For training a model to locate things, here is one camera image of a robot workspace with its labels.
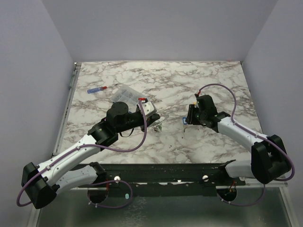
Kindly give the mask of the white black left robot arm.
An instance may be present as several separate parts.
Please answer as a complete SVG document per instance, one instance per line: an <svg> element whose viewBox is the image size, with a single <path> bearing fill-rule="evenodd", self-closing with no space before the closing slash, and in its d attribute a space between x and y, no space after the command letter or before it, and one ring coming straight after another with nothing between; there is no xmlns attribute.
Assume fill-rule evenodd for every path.
<svg viewBox="0 0 303 227"><path fill-rule="evenodd" d="M65 190L87 184L101 186L105 174L99 164L90 164L76 171L73 168L96 153L105 149L113 150L111 145L122 132L136 127L147 132L148 126L159 118L156 107L146 98L139 98L134 113L129 112L128 105L124 102L112 104L105 118L95 124L76 144L38 165L30 162L24 166L17 205L23 206L20 202L23 192L30 199L26 205L33 204L36 209L40 209Z"/></svg>

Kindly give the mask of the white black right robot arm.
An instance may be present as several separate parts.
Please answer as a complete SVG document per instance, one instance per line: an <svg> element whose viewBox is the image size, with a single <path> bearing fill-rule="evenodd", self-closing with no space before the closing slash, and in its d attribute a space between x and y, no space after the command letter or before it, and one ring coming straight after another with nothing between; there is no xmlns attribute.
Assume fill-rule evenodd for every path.
<svg viewBox="0 0 303 227"><path fill-rule="evenodd" d="M237 177L255 178L267 184L291 170L279 136L258 134L233 121L226 112L217 112L210 95L196 96L196 104L189 105L185 121L189 125L201 125L225 135L250 152L250 160L231 161L218 172L217 179L223 185L230 184Z"/></svg>

